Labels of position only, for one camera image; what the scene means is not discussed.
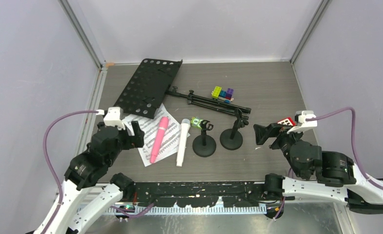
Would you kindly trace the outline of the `sheet music page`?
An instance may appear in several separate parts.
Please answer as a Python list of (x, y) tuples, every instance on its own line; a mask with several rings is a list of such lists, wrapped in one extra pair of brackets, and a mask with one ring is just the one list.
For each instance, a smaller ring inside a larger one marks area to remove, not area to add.
[(151, 165), (151, 162), (150, 162), (151, 150), (147, 147), (143, 147), (143, 148), (138, 148), (138, 151), (144, 166), (145, 167), (150, 166)]
[(165, 106), (162, 104), (159, 110), (156, 112), (156, 116), (153, 120), (141, 117), (137, 115), (130, 114), (126, 116), (122, 121), (129, 129), (130, 133), (133, 133), (133, 128), (131, 126), (131, 121), (138, 121), (141, 130), (144, 131), (144, 146), (152, 150), (158, 125), (160, 119), (166, 116), (169, 118), (168, 128), (165, 132), (162, 144), (160, 147), (159, 154), (155, 162), (159, 162), (173, 154), (178, 152), (178, 145), (180, 139), (181, 126), (180, 123), (173, 118), (173, 116), (166, 110)]

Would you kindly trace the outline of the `pink toy microphone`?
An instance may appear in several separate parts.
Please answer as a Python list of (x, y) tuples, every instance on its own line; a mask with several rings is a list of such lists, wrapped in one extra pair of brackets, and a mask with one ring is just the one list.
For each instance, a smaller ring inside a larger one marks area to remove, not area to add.
[(165, 132), (166, 132), (166, 130), (168, 128), (168, 123), (169, 123), (169, 118), (168, 117), (163, 116), (160, 119), (160, 122), (159, 122), (159, 125), (158, 125), (158, 129), (157, 129), (157, 133), (156, 133), (156, 137), (155, 137), (155, 141), (154, 141), (154, 144), (153, 144), (153, 147), (152, 147), (152, 150), (151, 150), (151, 156), (150, 156), (150, 163), (151, 164), (155, 163), (155, 161), (157, 159), (157, 156), (159, 154), (160, 147), (161, 147), (161, 144), (162, 144), (162, 140), (163, 140)]

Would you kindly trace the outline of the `black music stand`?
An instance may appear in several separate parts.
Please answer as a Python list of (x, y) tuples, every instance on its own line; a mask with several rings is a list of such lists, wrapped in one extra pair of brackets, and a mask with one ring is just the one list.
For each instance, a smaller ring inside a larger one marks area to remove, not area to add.
[(196, 105), (220, 113), (234, 115), (235, 110), (244, 113), (243, 118), (249, 119), (251, 109), (220, 101), (218, 98), (202, 97), (190, 90), (188, 94), (177, 91), (172, 83), (179, 72), (183, 61), (171, 61), (146, 58), (141, 61), (127, 85), (114, 103), (125, 114), (153, 119), (161, 107), (166, 95), (184, 98), (187, 104)]

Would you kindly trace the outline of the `white toy microphone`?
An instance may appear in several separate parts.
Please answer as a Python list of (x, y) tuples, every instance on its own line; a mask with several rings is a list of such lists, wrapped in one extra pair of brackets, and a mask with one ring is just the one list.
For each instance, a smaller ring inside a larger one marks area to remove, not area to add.
[(181, 122), (181, 132), (178, 145), (178, 153), (176, 158), (176, 166), (182, 167), (186, 149), (186, 142), (188, 138), (188, 132), (191, 127), (191, 122), (189, 119), (183, 119)]

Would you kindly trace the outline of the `black round microphone stand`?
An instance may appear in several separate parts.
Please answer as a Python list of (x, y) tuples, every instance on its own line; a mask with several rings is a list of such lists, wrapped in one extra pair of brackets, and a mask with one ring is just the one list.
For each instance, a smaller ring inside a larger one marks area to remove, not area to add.
[(208, 120), (201, 120), (199, 123), (201, 134), (192, 143), (193, 152), (200, 157), (209, 157), (214, 154), (217, 144), (213, 137), (207, 134), (213, 130), (214, 125)]

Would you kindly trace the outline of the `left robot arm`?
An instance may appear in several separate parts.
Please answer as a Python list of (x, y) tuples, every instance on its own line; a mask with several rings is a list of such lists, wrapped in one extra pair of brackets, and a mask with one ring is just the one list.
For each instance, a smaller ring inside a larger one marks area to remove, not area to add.
[(33, 231), (35, 234), (84, 234), (116, 202), (128, 202), (133, 198), (134, 181), (118, 173), (96, 198), (80, 209), (120, 152), (144, 145), (144, 132), (137, 121), (131, 122), (132, 136), (127, 129), (106, 126), (103, 122), (99, 125), (87, 149), (71, 160), (61, 186), (62, 197), (56, 199), (45, 220)]

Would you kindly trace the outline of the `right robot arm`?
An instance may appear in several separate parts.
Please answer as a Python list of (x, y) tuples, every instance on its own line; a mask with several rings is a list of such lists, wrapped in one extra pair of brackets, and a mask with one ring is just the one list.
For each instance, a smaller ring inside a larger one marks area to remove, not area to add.
[(292, 126), (271, 123), (253, 128), (256, 144), (273, 138), (269, 148), (281, 150), (296, 176), (267, 174), (263, 186), (267, 199), (306, 196), (340, 203), (358, 214), (383, 214), (383, 179), (372, 184), (347, 155), (302, 140), (303, 132), (293, 131)]

